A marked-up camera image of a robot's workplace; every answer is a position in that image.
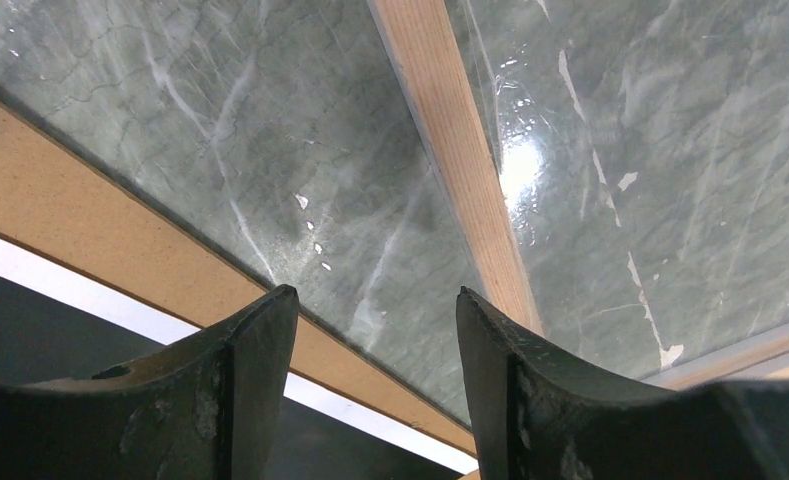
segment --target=gray tile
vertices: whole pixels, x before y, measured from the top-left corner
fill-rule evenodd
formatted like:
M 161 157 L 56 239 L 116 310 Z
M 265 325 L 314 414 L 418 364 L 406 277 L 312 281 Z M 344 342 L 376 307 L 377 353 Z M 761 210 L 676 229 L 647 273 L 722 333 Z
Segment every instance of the gray tile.
M 0 98 L 467 418 L 475 276 L 365 2 L 0 2 Z
M 549 338 L 642 377 L 789 321 L 789 1 L 447 5 Z

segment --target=gray stone surface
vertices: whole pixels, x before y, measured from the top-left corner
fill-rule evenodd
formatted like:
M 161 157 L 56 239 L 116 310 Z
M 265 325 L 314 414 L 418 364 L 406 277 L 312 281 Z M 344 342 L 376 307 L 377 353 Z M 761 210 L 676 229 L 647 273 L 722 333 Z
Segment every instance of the gray stone surface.
M 548 338 L 644 377 L 789 321 L 789 1 L 447 5 Z
M 0 2 L 0 99 L 467 418 L 475 276 L 365 2 Z

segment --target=white strip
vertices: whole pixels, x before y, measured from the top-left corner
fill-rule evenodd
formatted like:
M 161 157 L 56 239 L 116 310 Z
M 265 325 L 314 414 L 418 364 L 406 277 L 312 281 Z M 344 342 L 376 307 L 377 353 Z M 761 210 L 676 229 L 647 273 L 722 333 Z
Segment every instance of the white strip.
M 0 277 L 167 345 L 199 329 L 38 255 L 0 240 Z M 470 455 L 288 374 L 285 396 L 461 474 L 477 469 Z

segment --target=marble surface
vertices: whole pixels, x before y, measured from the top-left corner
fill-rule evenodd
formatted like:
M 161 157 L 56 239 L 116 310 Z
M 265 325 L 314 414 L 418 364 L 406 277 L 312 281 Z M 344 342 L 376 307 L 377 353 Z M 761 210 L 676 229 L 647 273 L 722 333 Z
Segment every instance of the marble surface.
M 789 321 L 789 0 L 447 0 L 548 338 L 642 378 Z
M 476 277 L 365 2 L 0 2 L 0 99 L 467 421 Z

